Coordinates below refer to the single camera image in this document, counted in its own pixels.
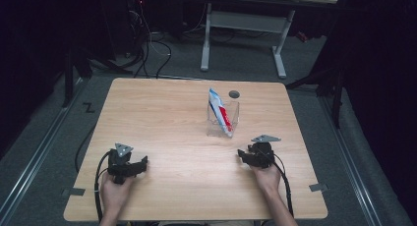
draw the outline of human hand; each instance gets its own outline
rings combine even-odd
[[[100,194],[104,204],[100,225],[115,225],[120,212],[126,204],[134,177],[126,178],[123,185],[113,182],[113,176],[104,172],[101,179]]]
[[[272,194],[278,192],[279,182],[281,180],[281,173],[275,166],[271,165],[268,168],[262,169],[260,167],[250,166],[257,177],[258,186],[265,194]]]

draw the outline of desk leg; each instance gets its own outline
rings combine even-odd
[[[272,48],[273,58],[275,59],[275,66],[276,66],[276,69],[278,70],[278,76],[281,79],[286,78],[285,68],[282,63],[282,58],[281,58],[281,50],[282,50],[282,46],[284,45],[285,38],[288,35],[289,28],[291,27],[294,14],[295,14],[294,10],[291,10],[289,12],[288,17],[286,18],[285,25],[281,33],[281,37],[279,39],[278,45]]]
[[[202,71],[209,70],[209,29],[211,24],[211,3],[208,3],[208,13],[206,16],[206,35],[205,35],[205,44],[203,45],[203,55],[202,55]]]

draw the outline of wrist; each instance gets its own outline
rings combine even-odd
[[[119,211],[118,210],[105,210],[103,213],[103,217],[101,219],[100,225],[116,225],[119,218]]]

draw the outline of black tape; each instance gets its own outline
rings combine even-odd
[[[62,191],[62,197],[83,196],[85,191],[86,191],[85,189],[76,189],[76,188],[64,189]]]
[[[310,185],[309,187],[312,192],[316,192],[316,191],[325,192],[328,190],[327,184],[316,184],[316,185]]]

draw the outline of wooden table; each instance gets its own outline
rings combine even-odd
[[[209,88],[224,101],[240,92],[232,139],[207,136]],[[116,79],[108,93],[64,217],[97,220],[93,182],[98,162],[116,142],[134,148],[131,162],[149,157],[136,178],[123,220],[269,219],[252,170],[237,155],[259,135],[285,164],[296,218],[324,218],[317,178],[285,86],[279,83]],[[284,185],[280,193],[285,201]]]

